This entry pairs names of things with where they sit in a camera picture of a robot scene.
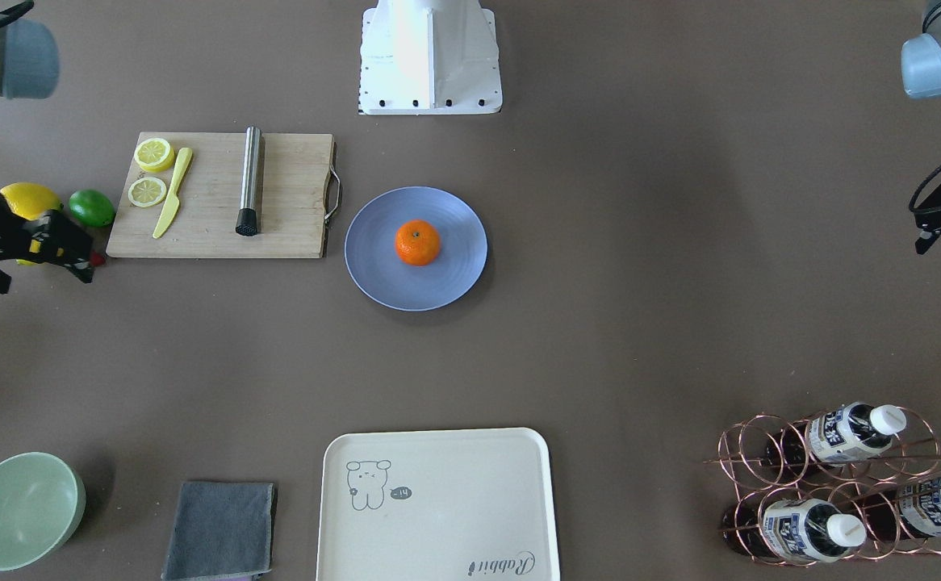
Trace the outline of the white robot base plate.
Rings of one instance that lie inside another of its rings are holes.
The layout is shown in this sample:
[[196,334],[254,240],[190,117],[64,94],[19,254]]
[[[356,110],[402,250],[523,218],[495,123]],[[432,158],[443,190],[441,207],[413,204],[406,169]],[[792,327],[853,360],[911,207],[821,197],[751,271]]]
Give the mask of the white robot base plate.
[[478,1],[378,1],[362,14],[358,113],[501,111],[496,15]]

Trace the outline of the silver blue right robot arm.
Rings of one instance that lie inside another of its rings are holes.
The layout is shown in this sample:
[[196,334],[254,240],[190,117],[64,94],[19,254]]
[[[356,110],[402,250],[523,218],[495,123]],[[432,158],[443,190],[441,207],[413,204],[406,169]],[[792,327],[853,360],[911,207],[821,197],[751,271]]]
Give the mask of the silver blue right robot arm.
[[[35,3],[21,1],[0,10],[0,97],[43,99],[60,81],[60,54],[52,33],[25,18]],[[67,270],[88,284],[94,278],[93,238],[58,209],[35,218],[17,214],[0,192],[0,261],[24,260]],[[0,269],[0,294],[10,275]]]

